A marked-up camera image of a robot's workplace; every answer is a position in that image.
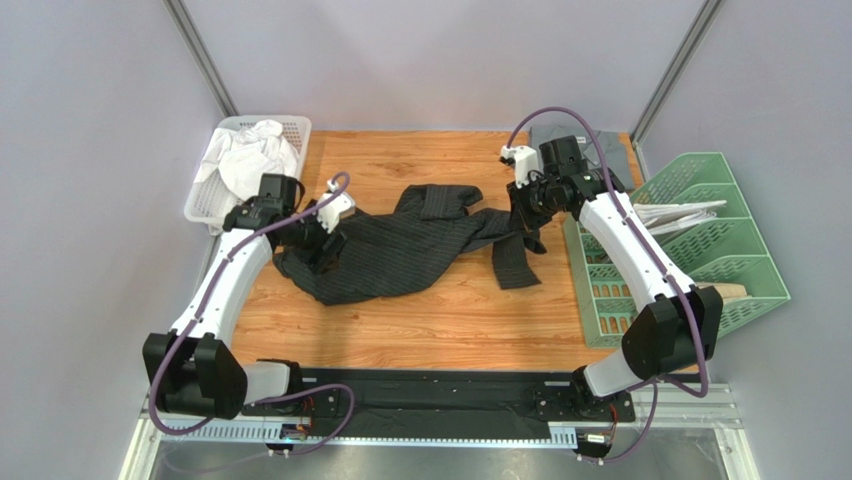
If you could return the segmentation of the dark pinstriped long sleeve shirt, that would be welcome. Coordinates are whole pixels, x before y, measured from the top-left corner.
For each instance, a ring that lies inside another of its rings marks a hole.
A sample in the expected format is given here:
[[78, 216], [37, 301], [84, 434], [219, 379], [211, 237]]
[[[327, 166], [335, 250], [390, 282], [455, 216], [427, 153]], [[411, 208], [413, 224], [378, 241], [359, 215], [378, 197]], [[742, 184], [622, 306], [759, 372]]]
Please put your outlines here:
[[537, 233], [515, 225], [506, 210], [471, 212], [482, 191], [473, 185], [411, 185], [390, 214], [362, 210], [337, 229], [347, 237], [338, 266], [313, 273], [293, 249], [274, 255], [279, 273], [326, 306], [399, 297], [430, 288], [458, 256], [486, 246], [503, 290], [539, 284], [530, 253], [547, 249]]

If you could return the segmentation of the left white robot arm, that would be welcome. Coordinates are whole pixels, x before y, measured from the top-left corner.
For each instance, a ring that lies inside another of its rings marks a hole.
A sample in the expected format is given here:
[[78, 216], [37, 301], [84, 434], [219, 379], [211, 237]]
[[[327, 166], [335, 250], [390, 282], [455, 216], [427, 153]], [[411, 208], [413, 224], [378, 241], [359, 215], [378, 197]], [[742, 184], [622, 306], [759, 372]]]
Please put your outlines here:
[[283, 174], [265, 174], [258, 192], [227, 213], [219, 251], [187, 309], [166, 333], [143, 344], [149, 377], [148, 410], [165, 432], [179, 433], [161, 413], [191, 415], [202, 423], [235, 418], [248, 404], [291, 399], [294, 365], [261, 360], [241, 365], [230, 350], [237, 320], [251, 287], [279, 246], [306, 254], [313, 272], [327, 269], [346, 239], [337, 226], [353, 212], [350, 176], [339, 172], [326, 192], [304, 210], [303, 184]]

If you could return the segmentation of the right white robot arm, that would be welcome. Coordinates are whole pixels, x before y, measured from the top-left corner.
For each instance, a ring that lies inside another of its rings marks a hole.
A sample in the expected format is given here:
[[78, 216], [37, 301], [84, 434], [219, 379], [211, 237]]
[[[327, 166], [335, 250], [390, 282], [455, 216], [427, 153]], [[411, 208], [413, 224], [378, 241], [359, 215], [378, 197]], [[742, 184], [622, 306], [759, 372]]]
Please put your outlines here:
[[689, 366], [708, 391], [707, 360], [718, 339], [723, 300], [700, 287], [663, 251], [642, 224], [607, 165], [588, 166], [575, 137], [539, 149], [504, 146], [500, 160], [514, 170], [507, 186], [511, 212], [528, 232], [568, 212], [591, 233], [625, 281], [638, 312], [618, 350], [578, 369], [577, 388], [592, 402]]

